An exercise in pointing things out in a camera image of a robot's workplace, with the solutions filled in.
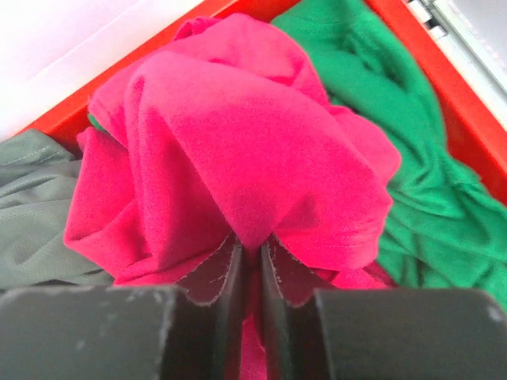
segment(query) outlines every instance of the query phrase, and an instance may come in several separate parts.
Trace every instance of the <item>red plastic box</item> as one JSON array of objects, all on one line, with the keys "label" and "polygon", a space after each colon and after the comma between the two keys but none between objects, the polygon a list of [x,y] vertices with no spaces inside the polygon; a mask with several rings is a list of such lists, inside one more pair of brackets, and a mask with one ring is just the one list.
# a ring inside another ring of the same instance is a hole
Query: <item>red plastic box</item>
[{"label": "red plastic box", "polygon": [[[71,150],[75,136],[87,126],[86,107],[93,91],[119,69],[171,41],[185,20],[198,16],[225,17],[247,13],[270,21],[297,0],[205,0],[131,54],[62,101],[28,128],[37,128]],[[507,204],[507,132],[494,119],[447,60],[402,0],[366,0],[414,55],[433,84],[444,111],[452,155],[482,178],[490,193]]]}]

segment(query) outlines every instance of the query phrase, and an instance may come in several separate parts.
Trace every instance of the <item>red cloth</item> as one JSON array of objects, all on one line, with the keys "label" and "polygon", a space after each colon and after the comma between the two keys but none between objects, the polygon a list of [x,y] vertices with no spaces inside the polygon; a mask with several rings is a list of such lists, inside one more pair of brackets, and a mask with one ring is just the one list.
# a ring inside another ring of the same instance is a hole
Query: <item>red cloth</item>
[{"label": "red cloth", "polygon": [[191,21],[109,79],[90,111],[110,135],[78,138],[64,241],[115,284],[172,283],[233,230],[252,253],[274,231],[340,287],[386,286],[362,268],[400,156],[375,125],[329,104],[278,29],[239,14]]}]

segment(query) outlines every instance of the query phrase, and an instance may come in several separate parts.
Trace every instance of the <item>gray fabric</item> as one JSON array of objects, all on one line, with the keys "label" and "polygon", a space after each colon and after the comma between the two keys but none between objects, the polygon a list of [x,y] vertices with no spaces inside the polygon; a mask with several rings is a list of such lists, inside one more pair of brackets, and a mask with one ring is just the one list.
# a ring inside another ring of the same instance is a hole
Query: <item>gray fabric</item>
[{"label": "gray fabric", "polygon": [[63,245],[80,167],[81,161],[35,130],[0,142],[0,287],[112,283],[109,274]]}]

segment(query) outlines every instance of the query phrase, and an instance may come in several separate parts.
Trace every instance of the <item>crate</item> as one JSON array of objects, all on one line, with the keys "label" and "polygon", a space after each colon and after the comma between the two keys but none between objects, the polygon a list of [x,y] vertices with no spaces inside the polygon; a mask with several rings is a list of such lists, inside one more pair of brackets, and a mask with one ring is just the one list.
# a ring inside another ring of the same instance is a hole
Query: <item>crate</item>
[{"label": "crate", "polygon": [[[475,170],[491,195],[507,204],[507,131],[491,115],[402,0],[365,1],[405,44],[433,84],[444,113],[451,154]],[[118,70],[170,42],[186,20],[243,12],[259,20],[270,21],[296,3],[297,0],[204,0],[27,128],[36,128],[67,149],[76,151],[76,135],[90,125],[86,108],[95,89]]]}]

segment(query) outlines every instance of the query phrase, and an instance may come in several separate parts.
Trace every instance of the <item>cloth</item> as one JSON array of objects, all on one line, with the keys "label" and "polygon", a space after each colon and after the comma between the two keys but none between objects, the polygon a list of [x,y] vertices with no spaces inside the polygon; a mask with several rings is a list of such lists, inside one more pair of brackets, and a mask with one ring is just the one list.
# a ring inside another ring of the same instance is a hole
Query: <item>cloth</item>
[{"label": "cloth", "polygon": [[446,150],[436,96],[361,0],[302,0],[273,24],[308,53],[331,101],[378,124],[402,154],[378,262],[407,287],[477,287],[507,307],[507,211]]},{"label": "cloth", "polygon": [[80,165],[35,130],[0,142],[0,287],[112,283],[110,275],[63,245]]},{"label": "cloth", "polygon": [[[388,286],[363,268],[377,254],[399,154],[374,124],[330,105],[304,52],[276,28],[239,14],[191,21],[109,79],[89,111],[108,133],[78,137],[64,241],[116,285],[175,282],[233,230],[252,272],[274,231],[331,283]],[[252,314],[258,291],[250,283]],[[242,378],[265,378],[252,318]]]}]

